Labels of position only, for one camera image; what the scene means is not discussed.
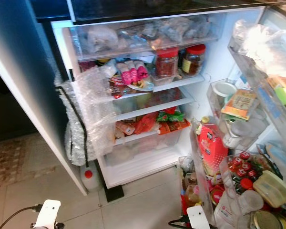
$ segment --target yellow container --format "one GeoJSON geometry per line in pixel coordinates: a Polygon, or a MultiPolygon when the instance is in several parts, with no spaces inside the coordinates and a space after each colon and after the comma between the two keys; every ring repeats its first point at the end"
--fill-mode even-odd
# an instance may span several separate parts
{"type": "Polygon", "coordinates": [[[286,203],[286,184],[270,171],[263,171],[263,174],[253,183],[253,188],[273,208],[286,203]]]}

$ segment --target plastic bag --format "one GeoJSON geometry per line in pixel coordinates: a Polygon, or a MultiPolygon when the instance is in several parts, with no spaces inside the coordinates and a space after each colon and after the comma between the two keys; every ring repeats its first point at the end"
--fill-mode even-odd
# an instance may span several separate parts
{"type": "Polygon", "coordinates": [[[238,42],[244,38],[238,52],[252,58],[266,74],[286,77],[286,30],[276,31],[259,24],[249,27],[245,21],[236,24],[242,29],[235,31],[234,37],[238,42]]]}
{"type": "Polygon", "coordinates": [[[79,39],[83,51],[95,53],[106,49],[117,49],[119,39],[116,32],[104,25],[79,28],[79,39]]]}

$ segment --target red lid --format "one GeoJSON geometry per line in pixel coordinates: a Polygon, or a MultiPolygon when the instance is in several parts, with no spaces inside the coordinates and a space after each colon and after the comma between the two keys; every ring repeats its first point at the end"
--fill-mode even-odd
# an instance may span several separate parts
{"type": "Polygon", "coordinates": [[[247,172],[243,168],[239,168],[236,173],[240,177],[243,177],[243,176],[245,176],[247,174],[247,172]]]}
{"type": "Polygon", "coordinates": [[[244,163],[242,164],[242,168],[243,168],[244,170],[248,171],[248,170],[252,169],[252,165],[251,165],[250,163],[248,163],[248,162],[244,162],[244,163]]]}
{"type": "Polygon", "coordinates": [[[172,58],[178,55],[179,48],[169,48],[169,49],[159,49],[157,50],[157,55],[160,58],[172,58]]]}
{"type": "Polygon", "coordinates": [[[236,156],[233,159],[233,165],[235,165],[235,166],[238,166],[238,165],[242,164],[242,162],[243,162],[242,159],[240,157],[238,157],[238,156],[236,156]]]}
{"type": "Polygon", "coordinates": [[[240,156],[240,158],[243,159],[243,160],[248,160],[249,157],[250,157],[250,154],[249,154],[248,152],[246,152],[246,151],[243,151],[243,152],[240,153],[239,156],[240,156]]]}
{"type": "Polygon", "coordinates": [[[188,47],[186,49],[186,52],[189,54],[194,54],[194,55],[203,54],[205,52],[205,45],[199,44],[199,45],[194,45],[194,46],[188,47]]]}
{"type": "Polygon", "coordinates": [[[93,173],[90,170],[85,171],[85,177],[91,178],[93,176],[93,173]]]}
{"type": "Polygon", "coordinates": [[[216,203],[216,204],[218,204],[219,203],[219,201],[220,201],[220,198],[221,198],[221,196],[223,195],[223,191],[222,190],[220,190],[220,189],[214,189],[213,191],[212,191],[212,200],[216,203]]]}
{"type": "Polygon", "coordinates": [[[255,177],[256,176],[256,171],[255,170],[251,170],[248,172],[248,176],[250,177],[255,177]]]}
{"type": "Polygon", "coordinates": [[[244,189],[250,189],[252,188],[252,181],[248,178],[244,178],[240,181],[240,185],[244,188],[244,189]]]}

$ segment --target plastic wrap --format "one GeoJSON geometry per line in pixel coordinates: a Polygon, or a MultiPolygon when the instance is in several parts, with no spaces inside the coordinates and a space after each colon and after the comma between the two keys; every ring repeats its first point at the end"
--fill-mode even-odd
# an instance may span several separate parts
{"type": "MultiPolygon", "coordinates": [[[[69,81],[62,84],[57,84],[60,88],[60,98],[63,104],[66,106],[66,113],[69,122],[66,126],[65,131],[65,150],[68,159],[72,164],[76,166],[82,166],[86,162],[85,157],[85,139],[84,139],[84,129],[78,119],[77,114],[82,119],[82,114],[79,109],[73,88],[69,81]]],[[[95,151],[91,145],[90,141],[87,141],[87,160],[91,161],[96,158],[95,151]]]]}
{"type": "Polygon", "coordinates": [[[240,20],[233,37],[240,44],[238,52],[252,58],[259,69],[270,76],[286,77],[286,30],[240,20]]]}
{"type": "Polygon", "coordinates": [[[115,111],[107,90],[108,81],[103,79],[99,68],[94,67],[77,75],[75,82],[71,84],[95,156],[111,152],[115,133],[115,111]]]}

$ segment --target plastic container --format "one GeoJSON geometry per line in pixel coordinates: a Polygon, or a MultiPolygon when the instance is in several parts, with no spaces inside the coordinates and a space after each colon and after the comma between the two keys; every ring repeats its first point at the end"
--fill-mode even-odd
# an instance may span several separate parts
{"type": "Polygon", "coordinates": [[[263,174],[253,183],[253,188],[273,208],[286,203],[286,184],[270,171],[263,171],[263,174]]]}
{"type": "Polygon", "coordinates": [[[178,47],[157,51],[156,75],[158,78],[172,77],[177,74],[178,51],[178,47]]]}
{"type": "Polygon", "coordinates": [[[165,78],[159,78],[158,76],[156,75],[152,75],[152,82],[155,86],[161,86],[161,85],[165,85],[165,84],[169,84],[171,83],[175,76],[171,76],[171,77],[165,77],[165,78]]]}
{"type": "MultiPolygon", "coordinates": [[[[259,195],[257,192],[253,190],[247,190],[245,191],[239,198],[239,205],[242,210],[242,214],[247,214],[252,211],[258,211],[260,210],[263,205],[264,201],[261,195],[259,195]]],[[[235,211],[238,208],[238,205],[236,203],[236,200],[234,200],[231,203],[231,210],[235,211]]]]}
{"type": "Polygon", "coordinates": [[[199,74],[204,63],[205,45],[188,47],[182,61],[182,72],[185,76],[194,77],[199,74]]]}
{"type": "Polygon", "coordinates": [[[225,98],[236,93],[237,88],[228,82],[216,82],[213,85],[213,91],[217,95],[220,107],[225,105],[225,98]]]}
{"type": "Polygon", "coordinates": [[[81,179],[85,187],[90,191],[98,191],[102,188],[99,173],[93,161],[89,161],[89,166],[81,166],[81,179]]]}

